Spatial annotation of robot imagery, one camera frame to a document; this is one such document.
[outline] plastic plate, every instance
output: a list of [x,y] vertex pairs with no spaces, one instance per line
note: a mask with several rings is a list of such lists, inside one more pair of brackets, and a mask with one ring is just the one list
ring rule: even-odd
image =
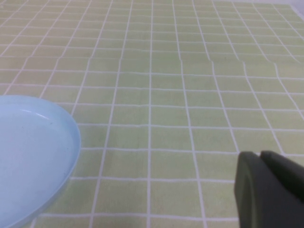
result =
[[62,189],[80,152],[74,119],[56,104],[0,96],[0,228],[20,227]]

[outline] table surface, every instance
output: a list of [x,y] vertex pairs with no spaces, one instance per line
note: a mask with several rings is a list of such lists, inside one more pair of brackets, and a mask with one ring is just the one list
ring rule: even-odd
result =
[[4,0],[0,94],[72,114],[82,150],[28,228],[237,228],[240,151],[304,164],[304,23],[288,5]]

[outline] grid pattern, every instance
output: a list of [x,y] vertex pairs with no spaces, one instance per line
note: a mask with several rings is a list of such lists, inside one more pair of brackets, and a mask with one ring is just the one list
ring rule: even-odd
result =
[[0,1],[0,94],[55,102],[82,135],[66,190],[27,228],[237,228],[240,151],[304,164],[290,6]]

